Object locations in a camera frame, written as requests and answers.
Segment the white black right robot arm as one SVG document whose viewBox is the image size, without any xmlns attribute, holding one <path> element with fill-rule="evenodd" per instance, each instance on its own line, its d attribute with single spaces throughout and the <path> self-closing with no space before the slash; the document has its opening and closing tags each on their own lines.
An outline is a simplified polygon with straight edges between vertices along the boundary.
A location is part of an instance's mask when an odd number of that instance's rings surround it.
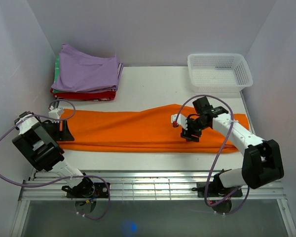
<svg viewBox="0 0 296 237">
<path fill-rule="evenodd" d="M 262 139 L 246 129 L 227 103 L 213 107 L 207 95 L 193 96 L 190 101 L 194 114 L 185 117 L 178 111 L 171 116 L 172 125 L 182 128 L 181 137 L 199 142 L 203 130 L 211 128 L 224 136 L 223 145 L 230 141 L 243 156 L 241 168 L 210 173 L 206 183 L 196 188 L 202 197 L 239 197 L 242 186 L 257 189 L 284 177 L 280 146 L 275 140 Z"/>
</svg>

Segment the orange trousers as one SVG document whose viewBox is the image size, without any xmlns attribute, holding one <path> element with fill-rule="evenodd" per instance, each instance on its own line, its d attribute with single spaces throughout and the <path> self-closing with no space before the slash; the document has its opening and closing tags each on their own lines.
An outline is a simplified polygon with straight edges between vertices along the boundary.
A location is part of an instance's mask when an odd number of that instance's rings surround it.
<svg viewBox="0 0 296 237">
<path fill-rule="evenodd" d="M 62 149 L 127 153 L 217 153 L 224 136 L 207 128 L 199 142 L 187 142 L 171 124 L 180 105 L 141 112 L 76 111 L 67 121 L 74 141 L 60 142 Z"/>
</svg>

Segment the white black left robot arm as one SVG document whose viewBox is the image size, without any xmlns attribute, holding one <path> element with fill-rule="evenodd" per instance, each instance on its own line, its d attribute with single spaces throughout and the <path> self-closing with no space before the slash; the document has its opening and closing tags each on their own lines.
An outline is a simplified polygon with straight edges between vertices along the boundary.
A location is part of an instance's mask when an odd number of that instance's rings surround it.
<svg viewBox="0 0 296 237">
<path fill-rule="evenodd" d="M 74 198 L 89 198 L 96 188 L 90 178 L 71 166 L 64 158 L 59 142 L 74 141 L 67 120 L 41 121 L 34 113 L 24 112 L 14 121 L 19 135 L 12 140 L 14 146 L 37 171 L 47 171 L 64 178 L 67 185 L 62 190 Z"/>
</svg>

